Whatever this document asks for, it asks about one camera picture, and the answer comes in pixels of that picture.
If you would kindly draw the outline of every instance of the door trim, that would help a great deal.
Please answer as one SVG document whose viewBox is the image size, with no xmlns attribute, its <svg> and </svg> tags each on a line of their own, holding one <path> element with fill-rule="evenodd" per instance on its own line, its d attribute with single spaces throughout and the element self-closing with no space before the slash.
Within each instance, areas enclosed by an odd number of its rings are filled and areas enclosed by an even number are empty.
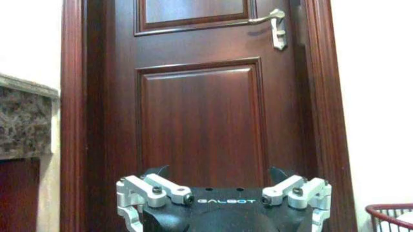
<svg viewBox="0 0 413 232">
<path fill-rule="evenodd" d="M 357 231 L 330 0 L 306 1 L 306 15 L 318 176 L 336 188 L 328 231 Z"/>
<path fill-rule="evenodd" d="M 90 180 L 87 166 L 99 154 L 90 147 L 94 135 L 87 131 L 99 131 L 104 119 L 98 123 L 88 120 L 90 107 L 88 92 L 102 93 L 103 86 L 90 86 L 94 74 L 98 76 L 100 64 L 87 63 L 87 51 L 100 51 L 99 43 L 92 43 L 92 34 L 87 31 L 87 24 L 99 24 L 104 28 L 104 18 L 88 15 L 94 12 L 88 7 L 103 7 L 94 4 L 95 0 L 63 0 L 62 26 L 62 163 L 60 163 L 60 231 L 82 232 L 88 230 L 88 214 L 99 212 L 91 210 L 88 202 L 88 188 L 104 184 Z M 309 83 L 313 110 L 316 157 L 320 177 L 326 178 L 336 186 L 332 218 L 328 222 L 330 231 L 356 231 L 354 198 L 350 177 L 349 152 L 344 121 L 337 53 L 333 31 L 333 17 L 330 0 L 306 0 L 306 15 L 309 28 Z"/>
<path fill-rule="evenodd" d="M 86 3 L 64 0 L 62 11 L 62 232 L 86 231 Z"/>
</svg>

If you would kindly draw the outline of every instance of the marble countertop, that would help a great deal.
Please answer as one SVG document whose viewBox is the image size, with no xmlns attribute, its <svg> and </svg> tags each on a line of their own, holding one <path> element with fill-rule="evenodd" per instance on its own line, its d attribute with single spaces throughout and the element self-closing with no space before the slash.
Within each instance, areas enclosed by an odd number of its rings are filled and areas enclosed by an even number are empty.
<svg viewBox="0 0 413 232">
<path fill-rule="evenodd" d="M 0 73 L 0 87 L 7 87 L 23 92 L 34 93 L 40 96 L 56 99 L 59 98 L 59 91 L 36 82 L 27 81 Z"/>
<path fill-rule="evenodd" d="M 58 90 L 0 74 L 0 160 L 51 154 L 56 99 Z"/>
</svg>

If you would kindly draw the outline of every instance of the door handle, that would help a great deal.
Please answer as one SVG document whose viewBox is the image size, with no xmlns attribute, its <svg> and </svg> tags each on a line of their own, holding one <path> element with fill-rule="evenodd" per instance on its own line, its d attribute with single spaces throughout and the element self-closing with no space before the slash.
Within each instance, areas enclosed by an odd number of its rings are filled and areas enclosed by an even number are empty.
<svg viewBox="0 0 413 232">
<path fill-rule="evenodd" d="M 247 24 L 255 25 L 271 20 L 273 43 L 274 48 L 283 50 L 286 48 L 286 31 L 285 31 L 285 12 L 275 9 L 266 17 L 249 19 Z"/>
</svg>

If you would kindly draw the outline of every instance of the screw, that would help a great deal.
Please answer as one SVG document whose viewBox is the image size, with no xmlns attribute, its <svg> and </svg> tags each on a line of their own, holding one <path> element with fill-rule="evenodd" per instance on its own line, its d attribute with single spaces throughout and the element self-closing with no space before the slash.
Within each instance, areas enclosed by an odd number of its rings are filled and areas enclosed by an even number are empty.
<svg viewBox="0 0 413 232">
<path fill-rule="evenodd" d="M 263 205 L 270 205 L 271 204 L 271 199 L 267 196 L 263 196 L 261 198 L 261 202 L 263 203 Z"/>
<path fill-rule="evenodd" d="M 162 188 L 159 186 L 152 187 L 152 193 L 161 194 L 162 193 Z"/>
<path fill-rule="evenodd" d="M 302 188 L 293 188 L 293 193 L 297 195 L 297 196 L 302 196 Z"/>
<path fill-rule="evenodd" d="M 193 194 L 187 194 L 183 197 L 183 204 L 186 205 L 191 205 L 194 203 L 194 195 Z"/>
</svg>

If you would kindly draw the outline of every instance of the white wall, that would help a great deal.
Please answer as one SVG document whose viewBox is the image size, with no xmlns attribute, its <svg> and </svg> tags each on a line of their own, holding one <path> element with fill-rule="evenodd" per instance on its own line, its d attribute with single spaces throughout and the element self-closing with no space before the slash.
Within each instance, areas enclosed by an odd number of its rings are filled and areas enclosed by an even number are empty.
<svg viewBox="0 0 413 232">
<path fill-rule="evenodd" d="M 360 231 L 413 203 L 413 1 L 332 0 Z"/>
<path fill-rule="evenodd" d="M 0 0 L 0 73 L 60 90 L 62 0 Z M 60 106 L 52 156 L 40 159 L 38 231 L 59 231 Z"/>
<path fill-rule="evenodd" d="M 62 0 L 0 0 L 0 72 L 60 89 Z"/>
</svg>

